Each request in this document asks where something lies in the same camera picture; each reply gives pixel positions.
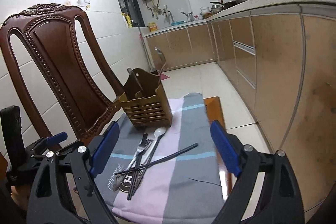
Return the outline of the silver metal spoon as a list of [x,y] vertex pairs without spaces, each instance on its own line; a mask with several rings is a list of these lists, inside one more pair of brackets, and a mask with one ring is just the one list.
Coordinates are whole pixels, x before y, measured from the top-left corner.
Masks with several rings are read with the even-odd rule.
[[161,68],[158,72],[159,77],[161,77],[162,72],[163,72],[163,70],[165,69],[165,66],[166,66],[166,58],[165,58],[165,55],[163,54],[163,52],[158,47],[154,47],[154,49],[155,49],[155,51],[156,51],[156,53],[157,53],[157,55],[160,58],[161,63],[162,63]]

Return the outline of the brown lower kitchen cabinets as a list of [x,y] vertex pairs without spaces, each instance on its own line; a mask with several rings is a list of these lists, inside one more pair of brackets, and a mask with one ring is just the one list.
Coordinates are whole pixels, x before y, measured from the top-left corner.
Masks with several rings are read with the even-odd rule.
[[167,67],[215,61],[242,96],[274,150],[292,164],[303,205],[335,184],[335,6],[275,5],[226,14],[146,37]]

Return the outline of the white plastic spoon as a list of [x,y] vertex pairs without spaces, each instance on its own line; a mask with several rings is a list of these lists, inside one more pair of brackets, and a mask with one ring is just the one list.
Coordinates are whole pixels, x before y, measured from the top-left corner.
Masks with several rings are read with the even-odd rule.
[[142,153],[139,154],[137,159],[135,160],[135,167],[139,167],[142,164],[147,164],[150,161],[150,157],[153,156],[155,149],[159,143],[159,140],[165,132],[167,131],[166,127],[159,127],[153,133],[153,140],[151,141],[149,147],[145,149]]

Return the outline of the brown wooden utensil holder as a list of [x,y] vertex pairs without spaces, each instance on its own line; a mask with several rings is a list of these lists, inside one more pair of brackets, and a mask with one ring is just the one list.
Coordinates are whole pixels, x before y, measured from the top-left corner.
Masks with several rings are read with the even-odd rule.
[[129,76],[119,96],[121,107],[135,128],[170,127],[173,115],[159,76],[133,69],[143,92]]

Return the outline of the silver metal fork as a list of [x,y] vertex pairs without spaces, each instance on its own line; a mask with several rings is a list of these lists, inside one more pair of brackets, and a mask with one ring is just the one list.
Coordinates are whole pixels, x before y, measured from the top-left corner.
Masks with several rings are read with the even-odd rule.
[[136,162],[136,160],[138,159],[138,157],[140,155],[142,155],[144,152],[146,152],[146,150],[149,148],[149,146],[151,145],[151,142],[153,140],[148,138],[148,134],[143,134],[142,136],[142,140],[139,143],[139,145],[136,148],[135,154],[133,159],[131,160],[131,162],[129,163],[128,167],[125,169],[126,172],[129,172],[131,167],[133,166],[133,164]]

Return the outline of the black frying pan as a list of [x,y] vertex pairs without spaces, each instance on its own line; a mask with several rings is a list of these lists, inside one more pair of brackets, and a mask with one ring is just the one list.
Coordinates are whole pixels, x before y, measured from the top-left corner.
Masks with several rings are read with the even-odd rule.
[[236,1],[230,1],[230,2],[211,2],[213,5],[221,5],[222,9],[229,9],[235,5],[237,5]]

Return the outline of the yellow box on counter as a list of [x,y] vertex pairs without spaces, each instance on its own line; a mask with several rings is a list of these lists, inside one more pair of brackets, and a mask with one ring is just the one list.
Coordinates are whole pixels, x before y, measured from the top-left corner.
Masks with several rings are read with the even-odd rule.
[[155,22],[149,22],[148,27],[150,32],[155,32],[158,30],[158,26]]

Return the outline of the black metal spoon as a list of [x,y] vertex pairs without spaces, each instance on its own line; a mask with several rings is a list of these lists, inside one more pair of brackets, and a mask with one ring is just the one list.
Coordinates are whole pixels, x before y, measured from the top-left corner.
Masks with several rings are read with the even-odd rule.
[[131,68],[127,68],[127,72],[129,73],[130,77],[134,80],[134,82],[138,85],[139,91],[143,92],[143,88],[135,75],[134,71]]

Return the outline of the grey pink checked cloth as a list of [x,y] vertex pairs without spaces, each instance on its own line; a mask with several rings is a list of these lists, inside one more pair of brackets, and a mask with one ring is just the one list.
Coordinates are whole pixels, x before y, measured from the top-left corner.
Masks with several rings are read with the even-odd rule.
[[[119,190],[113,190],[116,172],[129,165],[143,134],[152,138],[154,131],[135,129],[125,115],[118,120],[119,139],[95,183],[115,217],[134,223],[211,223],[224,200],[203,96],[190,93],[169,104],[172,125],[155,150],[155,165],[145,172],[132,199],[127,200],[131,175]],[[159,162],[177,151],[183,154]]]

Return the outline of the brown carved wooden chair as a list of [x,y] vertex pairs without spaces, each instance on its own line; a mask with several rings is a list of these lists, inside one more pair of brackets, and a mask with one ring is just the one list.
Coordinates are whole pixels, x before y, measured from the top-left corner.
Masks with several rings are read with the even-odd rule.
[[120,110],[95,84],[80,53],[75,22],[101,72],[117,97],[120,80],[109,67],[93,33],[87,14],[76,6],[37,4],[9,16],[1,26],[1,51],[17,95],[40,137],[51,132],[40,115],[19,69],[10,37],[16,35],[37,65],[64,111],[77,139],[88,145]]

